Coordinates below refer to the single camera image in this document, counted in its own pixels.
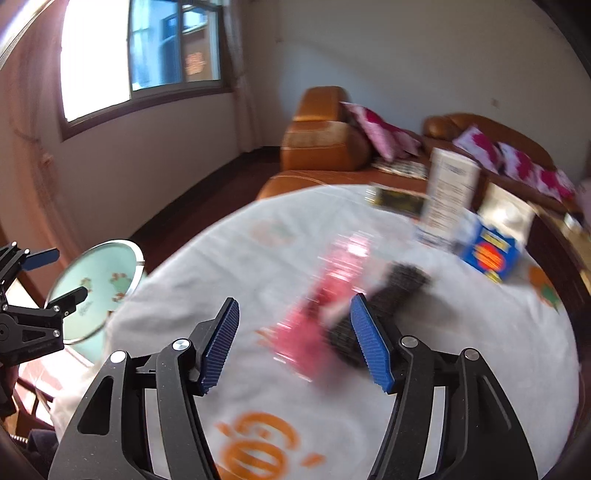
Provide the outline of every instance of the pink pillow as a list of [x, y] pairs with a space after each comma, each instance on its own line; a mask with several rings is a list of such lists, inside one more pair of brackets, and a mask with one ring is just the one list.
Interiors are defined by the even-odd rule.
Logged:
[[536, 165], [528, 155], [506, 143], [499, 142], [499, 147], [505, 159], [505, 174], [508, 177], [559, 202], [573, 198], [574, 185], [562, 170], [546, 170]]
[[531, 161], [530, 156], [506, 143], [499, 142], [499, 148], [505, 160], [505, 175], [537, 189], [536, 167], [539, 166]]
[[487, 170], [498, 173], [498, 168], [502, 165], [501, 153], [476, 125], [468, 128], [453, 144], [467, 151]]
[[404, 130], [386, 123], [377, 113], [355, 103], [341, 102], [357, 120], [378, 153], [387, 162], [396, 158], [418, 157], [421, 142]]

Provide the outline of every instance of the orange logo print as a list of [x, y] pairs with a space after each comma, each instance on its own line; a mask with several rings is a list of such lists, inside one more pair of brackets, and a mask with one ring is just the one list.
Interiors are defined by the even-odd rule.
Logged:
[[[264, 412], [246, 413], [233, 427], [218, 423], [217, 429], [229, 438], [222, 449], [222, 465], [217, 471], [222, 480], [280, 480], [289, 473], [288, 452], [300, 447], [300, 436], [279, 417]], [[322, 465], [324, 455], [311, 453], [300, 466]]]

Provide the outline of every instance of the white tablecloth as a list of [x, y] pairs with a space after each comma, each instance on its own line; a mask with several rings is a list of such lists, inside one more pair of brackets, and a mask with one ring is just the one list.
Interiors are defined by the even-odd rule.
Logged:
[[[413, 240], [406, 218], [368, 206], [365, 186], [323, 186], [255, 202], [196, 236], [155, 270], [112, 316], [107, 353], [157, 352], [213, 318], [224, 299], [240, 304], [241, 322], [219, 385], [197, 408], [221, 468], [240, 472], [240, 451], [260, 458], [239, 478], [364, 479], [375, 460], [394, 402], [368, 374], [340, 366], [331, 382], [307, 383], [274, 361], [258, 330], [283, 319], [305, 295], [338, 235], [374, 236], [366, 287], [387, 262], [409, 262], [433, 282], [400, 314], [403, 334], [431, 349], [481, 351], [524, 428], [542, 477], [567, 439], [578, 402], [573, 332], [562, 307], [543, 303], [521, 259], [497, 285], [458, 257]], [[61, 436], [89, 382], [65, 392], [53, 417]], [[423, 474], [439, 448], [443, 396], [436, 392]], [[155, 395], [148, 429], [156, 473], [166, 475]]]

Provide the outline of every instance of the metal screw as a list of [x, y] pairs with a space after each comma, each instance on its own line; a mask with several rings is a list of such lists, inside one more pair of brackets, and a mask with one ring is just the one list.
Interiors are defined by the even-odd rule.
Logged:
[[468, 360], [478, 360], [480, 358], [480, 354], [474, 350], [473, 348], [469, 348], [468, 350], [466, 350], [464, 352], [464, 356], [468, 359]]
[[126, 356], [127, 356], [127, 354], [123, 350], [117, 350], [116, 352], [113, 352], [111, 354], [111, 356], [109, 357], [109, 359], [114, 364], [120, 364], [123, 360], [125, 360], [125, 357]]
[[189, 348], [189, 345], [191, 345], [191, 342], [189, 342], [186, 338], [180, 338], [173, 343], [173, 348], [175, 350], [186, 350]]
[[406, 348], [415, 348], [418, 345], [418, 340], [415, 337], [402, 337], [400, 343], [403, 344]]

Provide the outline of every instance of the window frame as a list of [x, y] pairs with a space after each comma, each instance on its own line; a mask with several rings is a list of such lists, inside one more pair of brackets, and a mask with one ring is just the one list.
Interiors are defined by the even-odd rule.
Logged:
[[[131, 9], [133, 0], [129, 0], [128, 23], [127, 23], [127, 58], [128, 58], [128, 82], [130, 99], [125, 102], [111, 105], [101, 110], [89, 113], [80, 118], [76, 118], [69, 122], [64, 113], [63, 94], [61, 89], [61, 35], [56, 45], [56, 103], [57, 115], [61, 132], [61, 140], [65, 141], [79, 133], [88, 129], [96, 127], [102, 123], [108, 122], [120, 116], [129, 113], [137, 112], [145, 108], [150, 108], [157, 105], [162, 105], [169, 102], [177, 102], [188, 98], [194, 98], [206, 95], [219, 95], [222, 93], [230, 93], [232, 91], [232, 68], [228, 52], [228, 43], [226, 39], [226, 31], [224, 25], [224, 6], [216, 5], [202, 0], [171, 0], [177, 4], [177, 15], [179, 15], [178, 34], [180, 41], [180, 60], [182, 62], [183, 80], [180, 83], [170, 83], [167, 85], [159, 85], [155, 87], [147, 87], [139, 90], [132, 89], [132, 71], [131, 71], [131, 55], [129, 54], [129, 42], [131, 38]], [[183, 35], [183, 4], [192, 5], [194, 7], [201, 7], [208, 11], [217, 13], [217, 49], [219, 56], [219, 80], [199, 80], [188, 82], [186, 80], [186, 72], [184, 68], [184, 46], [182, 42]], [[63, 31], [63, 19], [61, 21], [60, 32]]]

